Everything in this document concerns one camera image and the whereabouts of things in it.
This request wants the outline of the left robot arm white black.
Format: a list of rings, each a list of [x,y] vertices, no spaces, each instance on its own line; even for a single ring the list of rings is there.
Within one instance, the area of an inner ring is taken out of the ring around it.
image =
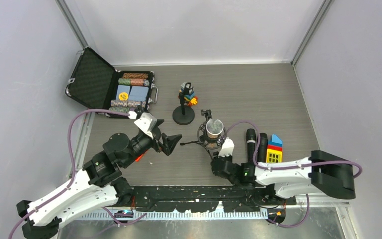
[[[95,209],[132,202],[133,189],[122,177],[127,168],[148,150],[169,156],[182,135],[167,136],[160,132],[163,119],[142,116],[135,121],[138,134],[129,139],[116,133],[71,179],[46,196],[35,201],[22,200],[17,204],[24,219],[22,232],[26,239],[50,239],[59,229],[74,219]]]

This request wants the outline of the black handheld microphone front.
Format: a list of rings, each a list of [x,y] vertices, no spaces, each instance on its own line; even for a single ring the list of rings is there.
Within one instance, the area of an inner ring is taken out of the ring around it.
[[[260,133],[259,140],[260,140],[260,145],[258,148],[257,162],[266,163],[266,154],[267,154],[267,147],[269,142],[267,134]]]

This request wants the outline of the black tripod stand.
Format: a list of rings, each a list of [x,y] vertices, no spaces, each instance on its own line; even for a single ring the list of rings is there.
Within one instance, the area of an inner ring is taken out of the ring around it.
[[[198,145],[200,147],[202,147],[209,155],[210,159],[213,161],[214,160],[214,156],[213,154],[209,151],[209,149],[207,149],[201,142],[199,142],[198,140],[197,141],[190,141],[190,142],[181,142],[180,143],[180,146],[185,146],[185,145],[189,145],[189,144],[195,144],[195,145]]]

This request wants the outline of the black microphone stand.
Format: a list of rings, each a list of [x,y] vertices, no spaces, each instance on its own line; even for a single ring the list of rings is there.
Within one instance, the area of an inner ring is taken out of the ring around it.
[[[195,118],[194,109],[191,106],[186,106],[183,104],[183,91],[178,94],[180,106],[173,110],[172,118],[174,122],[178,125],[188,125],[193,122]]]

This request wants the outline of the glitter condenser microphone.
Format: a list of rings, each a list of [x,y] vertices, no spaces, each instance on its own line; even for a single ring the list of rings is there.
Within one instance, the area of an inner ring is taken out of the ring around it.
[[[205,117],[205,122],[200,125],[197,131],[199,144],[208,150],[220,149],[226,139],[223,122],[214,119],[210,109],[201,110],[201,115]]]

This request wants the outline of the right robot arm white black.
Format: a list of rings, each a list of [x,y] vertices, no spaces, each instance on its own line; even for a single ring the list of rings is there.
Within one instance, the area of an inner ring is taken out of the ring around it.
[[[211,162],[214,175],[228,180],[234,186],[265,186],[264,198],[270,204],[282,199],[310,193],[343,200],[356,197],[353,173],[354,162],[321,150],[310,157],[283,163],[241,163],[232,156],[215,157]]]

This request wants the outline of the black tall microphone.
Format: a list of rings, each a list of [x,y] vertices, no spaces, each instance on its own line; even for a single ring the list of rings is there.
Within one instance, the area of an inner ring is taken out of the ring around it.
[[[247,161],[251,163],[253,161],[253,155],[256,148],[257,135],[254,129],[249,128],[246,131],[246,152]]]

